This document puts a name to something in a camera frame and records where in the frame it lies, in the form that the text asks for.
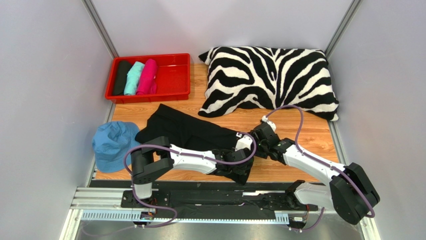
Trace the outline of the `black t shirt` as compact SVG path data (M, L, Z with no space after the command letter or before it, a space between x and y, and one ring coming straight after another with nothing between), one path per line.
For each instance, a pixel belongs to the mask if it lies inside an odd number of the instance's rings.
M204 121L167 105L160 104L139 131L135 140L140 144L158 137L167 137L170 144L193 151L222 151L227 154L237 144L237 132Z

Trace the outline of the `blue bucket hat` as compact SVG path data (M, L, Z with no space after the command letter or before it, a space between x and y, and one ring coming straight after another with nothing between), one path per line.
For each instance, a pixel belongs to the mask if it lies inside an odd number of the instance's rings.
M110 121L100 125L91 142L97 169L102 173L123 170L126 152L139 145L135 140L139 131L133 122Z

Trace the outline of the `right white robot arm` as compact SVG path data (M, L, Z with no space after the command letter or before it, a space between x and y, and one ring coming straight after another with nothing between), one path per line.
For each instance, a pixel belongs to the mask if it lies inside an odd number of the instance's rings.
M309 152L289 138L279 138L276 126L263 121L250 131L256 156L297 168L320 184L299 181L289 189L290 196L303 205L334 210L347 223L356 225L372 217L372 209L381 198L364 169L357 163L344 165Z

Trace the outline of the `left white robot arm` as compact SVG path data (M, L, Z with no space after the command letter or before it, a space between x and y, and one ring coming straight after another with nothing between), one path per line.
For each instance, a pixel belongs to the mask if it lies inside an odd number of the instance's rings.
M125 169L131 175L134 196L145 200L152 197L153 182L171 170L193 171L226 177L244 185L247 182L257 144L245 132L237 135L235 148L196 151L178 147L165 136L157 137L127 151L131 164Z

